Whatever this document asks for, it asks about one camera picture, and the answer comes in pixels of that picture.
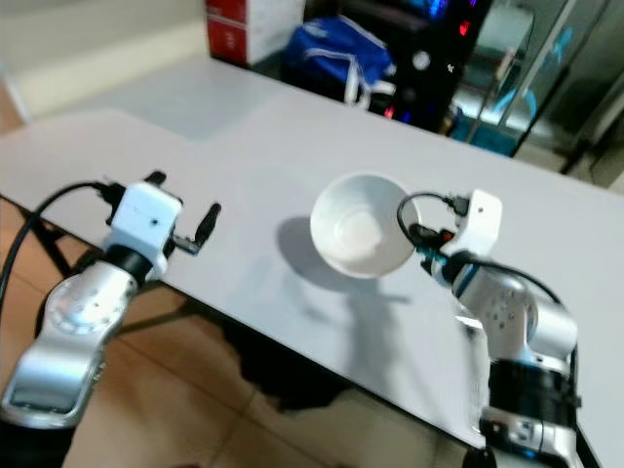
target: white wall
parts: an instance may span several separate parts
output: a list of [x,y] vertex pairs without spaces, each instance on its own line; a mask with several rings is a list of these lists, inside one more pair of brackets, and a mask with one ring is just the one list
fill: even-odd
[[35,117],[206,49],[201,0],[0,0],[0,61]]

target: computer tower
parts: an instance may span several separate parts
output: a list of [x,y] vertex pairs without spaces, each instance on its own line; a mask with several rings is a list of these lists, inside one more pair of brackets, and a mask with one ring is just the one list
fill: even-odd
[[386,117],[437,132],[492,0],[343,0],[343,14],[387,44],[397,71]]

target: red light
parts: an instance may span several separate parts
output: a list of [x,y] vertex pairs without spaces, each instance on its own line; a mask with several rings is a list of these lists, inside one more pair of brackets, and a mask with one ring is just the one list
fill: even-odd
[[472,26],[472,22],[468,20],[464,21],[462,24],[459,25],[459,34],[461,34],[462,36],[468,34],[470,26]]

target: cardboard box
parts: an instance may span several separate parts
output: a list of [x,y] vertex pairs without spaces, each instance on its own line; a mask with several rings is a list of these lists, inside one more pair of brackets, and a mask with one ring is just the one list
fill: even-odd
[[206,0],[213,57],[254,65],[282,50],[303,21],[305,0]]

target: red box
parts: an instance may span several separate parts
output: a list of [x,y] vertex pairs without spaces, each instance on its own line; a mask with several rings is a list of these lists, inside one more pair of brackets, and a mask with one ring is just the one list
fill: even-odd
[[235,63],[247,63],[247,30],[243,26],[208,19],[211,54]]
[[206,0],[206,12],[236,22],[247,22],[247,0]]

